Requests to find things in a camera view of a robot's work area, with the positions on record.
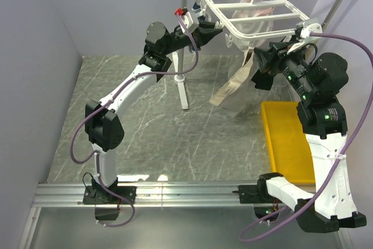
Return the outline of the white clip hanger frame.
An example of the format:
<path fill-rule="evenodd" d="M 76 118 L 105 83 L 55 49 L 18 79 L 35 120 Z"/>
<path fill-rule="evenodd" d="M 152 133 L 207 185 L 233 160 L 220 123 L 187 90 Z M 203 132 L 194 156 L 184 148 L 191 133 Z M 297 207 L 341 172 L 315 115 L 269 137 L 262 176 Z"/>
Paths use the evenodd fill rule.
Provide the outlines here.
<path fill-rule="evenodd" d="M 218 29 L 226 31 L 226 46 L 245 51 L 268 39 L 290 38 L 288 22 L 302 22 L 308 16 L 289 0 L 195 0 Z"/>

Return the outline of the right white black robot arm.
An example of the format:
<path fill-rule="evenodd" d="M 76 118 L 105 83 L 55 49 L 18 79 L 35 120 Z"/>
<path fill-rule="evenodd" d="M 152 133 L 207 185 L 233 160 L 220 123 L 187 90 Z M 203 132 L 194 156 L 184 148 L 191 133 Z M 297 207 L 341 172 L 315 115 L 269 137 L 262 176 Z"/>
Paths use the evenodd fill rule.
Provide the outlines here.
<path fill-rule="evenodd" d="M 347 61 L 326 52 L 312 63 L 305 61 L 305 46 L 295 42 L 270 43 L 255 48 L 259 69 L 253 82 L 269 90 L 273 78 L 282 74 L 300 97 L 297 115 L 311 151 L 316 193 L 290 183 L 278 172 L 261 175 L 256 185 L 238 188 L 241 203 L 279 201 L 297 214 L 299 227 L 308 233 L 330 233 L 367 224 L 349 186 L 346 143 L 347 118 L 337 99 L 348 82 Z"/>

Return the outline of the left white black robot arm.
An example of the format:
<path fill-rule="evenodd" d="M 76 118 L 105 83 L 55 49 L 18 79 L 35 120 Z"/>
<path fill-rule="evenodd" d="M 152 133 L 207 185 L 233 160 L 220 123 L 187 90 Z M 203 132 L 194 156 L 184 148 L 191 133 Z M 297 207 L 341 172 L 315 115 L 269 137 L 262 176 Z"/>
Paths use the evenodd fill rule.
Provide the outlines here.
<path fill-rule="evenodd" d="M 169 32 L 161 22 L 149 25 L 146 31 L 144 52 L 131 74 L 110 94 L 100 101 L 86 104 L 85 133 L 92 144 L 96 173 L 87 190 L 90 197 L 101 204 L 132 202 L 118 186 L 115 150 L 122 142 L 125 131 L 121 117 L 149 87 L 155 85 L 172 63 L 168 55 L 185 47 L 200 50 L 223 30 L 216 24 L 202 21 L 190 34 L 177 26 Z"/>

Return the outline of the grey underwear beige waistband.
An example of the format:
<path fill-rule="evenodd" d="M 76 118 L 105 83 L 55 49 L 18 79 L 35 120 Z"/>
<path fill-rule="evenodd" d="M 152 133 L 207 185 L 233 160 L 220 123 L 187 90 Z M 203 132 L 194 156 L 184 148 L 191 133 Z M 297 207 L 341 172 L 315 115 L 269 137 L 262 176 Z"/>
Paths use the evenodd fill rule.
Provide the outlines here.
<path fill-rule="evenodd" d="M 227 82 L 210 98 L 209 103 L 224 111 L 230 117 L 242 113 L 247 103 L 250 83 L 257 64 L 254 63 L 254 49 L 244 52 L 242 61 L 230 66 Z"/>

